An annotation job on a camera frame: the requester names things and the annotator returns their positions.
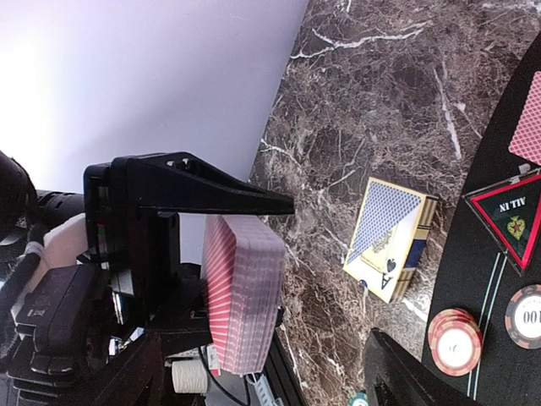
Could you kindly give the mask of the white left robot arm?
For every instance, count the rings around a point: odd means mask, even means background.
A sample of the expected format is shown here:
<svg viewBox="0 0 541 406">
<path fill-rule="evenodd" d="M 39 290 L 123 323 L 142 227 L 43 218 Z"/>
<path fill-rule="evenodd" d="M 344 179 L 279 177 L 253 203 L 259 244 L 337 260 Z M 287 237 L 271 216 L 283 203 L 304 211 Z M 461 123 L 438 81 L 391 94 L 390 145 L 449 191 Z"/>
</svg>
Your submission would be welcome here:
<svg viewBox="0 0 541 406">
<path fill-rule="evenodd" d="M 83 214 L 85 249 L 121 299 L 117 323 L 143 326 L 172 278 L 166 214 L 291 215 L 291 197 L 254 187 L 187 152 L 118 157 L 89 166 L 82 194 L 38 191 L 12 158 L 1 159 L 1 355 L 14 346 L 10 310 L 31 278 L 14 256 L 32 227 Z"/>
</svg>

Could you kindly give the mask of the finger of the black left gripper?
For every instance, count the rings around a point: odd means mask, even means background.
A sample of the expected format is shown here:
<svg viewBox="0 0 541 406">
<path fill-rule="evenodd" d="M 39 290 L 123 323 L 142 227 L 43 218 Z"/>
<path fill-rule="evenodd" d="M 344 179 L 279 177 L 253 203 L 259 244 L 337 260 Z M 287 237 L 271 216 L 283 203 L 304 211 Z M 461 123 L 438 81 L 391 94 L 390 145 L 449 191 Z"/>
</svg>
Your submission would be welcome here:
<svg viewBox="0 0 541 406">
<path fill-rule="evenodd" d="M 187 152 L 124 156 L 112 161 L 111 197 L 138 212 L 292 215 L 294 199 L 223 172 Z"/>
<path fill-rule="evenodd" d="M 181 280 L 160 304 L 149 328 L 161 340 L 163 358 L 211 343 L 203 281 Z"/>
</svg>

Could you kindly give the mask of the red backed card deck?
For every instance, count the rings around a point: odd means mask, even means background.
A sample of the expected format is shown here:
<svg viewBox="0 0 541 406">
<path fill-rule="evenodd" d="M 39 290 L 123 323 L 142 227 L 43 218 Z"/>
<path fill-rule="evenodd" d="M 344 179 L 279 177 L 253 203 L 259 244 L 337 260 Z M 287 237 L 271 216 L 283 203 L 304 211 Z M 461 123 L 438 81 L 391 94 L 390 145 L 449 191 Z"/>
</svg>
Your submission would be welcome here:
<svg viewBox="0 0 541 406">
<path fill-rule="evenodd" d="M 208 216 L 202 271 L 220 366 L 260 373 L 274 334 L 285 268 L 282 239 L 258 217 Z"/>
</svg>

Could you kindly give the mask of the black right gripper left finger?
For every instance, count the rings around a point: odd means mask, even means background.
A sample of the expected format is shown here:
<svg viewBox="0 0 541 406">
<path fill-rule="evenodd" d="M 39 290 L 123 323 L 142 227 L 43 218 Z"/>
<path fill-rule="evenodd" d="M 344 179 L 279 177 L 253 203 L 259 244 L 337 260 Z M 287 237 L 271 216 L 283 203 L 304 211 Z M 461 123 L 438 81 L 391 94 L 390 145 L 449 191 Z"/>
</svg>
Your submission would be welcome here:
<svg viewBox="0 0 541 406">
<path fill-rule="evenodd" d="M 146 332 L 112 362 L 63 395 L 64 405 L 159 405 L 163 396 L 161 339 Z"/>
</svg>

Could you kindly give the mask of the red chip stack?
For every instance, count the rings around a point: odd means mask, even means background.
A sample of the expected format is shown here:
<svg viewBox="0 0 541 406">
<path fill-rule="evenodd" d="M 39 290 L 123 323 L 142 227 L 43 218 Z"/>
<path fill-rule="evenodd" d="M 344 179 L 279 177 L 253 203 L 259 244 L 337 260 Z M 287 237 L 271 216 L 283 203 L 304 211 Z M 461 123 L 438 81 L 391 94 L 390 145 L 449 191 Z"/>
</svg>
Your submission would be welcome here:
<svg viewBox="0 0 541 406">
<path fill-rule="evenodd" d="M 481 359 L 483 337 L 465 310 L 442 310 L 429 323 L 428 344 L 435 365 L 448 376 L 465 376 Z"/>
</svg>

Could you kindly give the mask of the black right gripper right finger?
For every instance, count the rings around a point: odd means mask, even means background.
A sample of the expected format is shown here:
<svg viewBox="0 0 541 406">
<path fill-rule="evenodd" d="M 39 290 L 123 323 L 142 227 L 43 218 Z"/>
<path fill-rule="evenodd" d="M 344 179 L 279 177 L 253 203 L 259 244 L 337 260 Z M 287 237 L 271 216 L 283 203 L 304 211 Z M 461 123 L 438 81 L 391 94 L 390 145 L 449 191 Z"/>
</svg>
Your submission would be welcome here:
<svg viewBox="0 0 541 406">
<path fill-rule="evenodd" d="M 370 405 L 479 406 L 437 378 L 379 328 L 370 330 L 364 345 L 363 367 Z"/>
</svg>

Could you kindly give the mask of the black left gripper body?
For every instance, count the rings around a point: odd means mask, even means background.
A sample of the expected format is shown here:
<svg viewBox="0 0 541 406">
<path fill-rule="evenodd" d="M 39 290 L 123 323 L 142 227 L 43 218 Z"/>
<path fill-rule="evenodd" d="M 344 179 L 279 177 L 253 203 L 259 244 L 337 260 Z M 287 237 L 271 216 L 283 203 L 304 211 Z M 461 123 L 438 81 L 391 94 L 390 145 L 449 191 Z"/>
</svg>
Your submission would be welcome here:
<svg viewBox="0 0 541 406">
<path fill-rule="evenodd" d="M 108 275 L 117 322 L 146 326 L 174 289 L 180 220 L 155 201 L 172 170 L 153 162 L 110 162 L 84 173 L 90 258 Z"/>
</svg>

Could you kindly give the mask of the single red backed card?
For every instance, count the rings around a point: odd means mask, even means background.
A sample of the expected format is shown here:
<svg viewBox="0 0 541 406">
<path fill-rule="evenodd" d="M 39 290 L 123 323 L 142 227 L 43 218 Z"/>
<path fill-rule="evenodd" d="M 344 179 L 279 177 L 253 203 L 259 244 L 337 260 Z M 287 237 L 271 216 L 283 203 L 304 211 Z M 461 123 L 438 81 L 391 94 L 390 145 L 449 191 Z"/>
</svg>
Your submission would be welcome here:
<svg viewBox="0 0 541 406">
<path fill-rule="evenodd" d="M 540 72 L 537 71 L 508 151 L 539 166 L 540 130 Z"/>
</svg>

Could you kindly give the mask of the black red chip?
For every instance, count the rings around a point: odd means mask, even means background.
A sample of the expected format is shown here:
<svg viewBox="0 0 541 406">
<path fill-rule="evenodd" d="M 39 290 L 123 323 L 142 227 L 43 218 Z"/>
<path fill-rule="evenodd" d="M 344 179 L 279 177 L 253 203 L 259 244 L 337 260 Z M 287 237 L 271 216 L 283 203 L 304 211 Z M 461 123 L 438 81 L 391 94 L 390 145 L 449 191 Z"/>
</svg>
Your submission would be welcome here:
<svg viewBox="0 0 541 406">
<path fill-rule="evenodd" d="M 540 300 L 540 285 L 533 284 L 516 291 L 507 305 L 505 328 L 521 348 L 540 348 Z"/>
</svg>

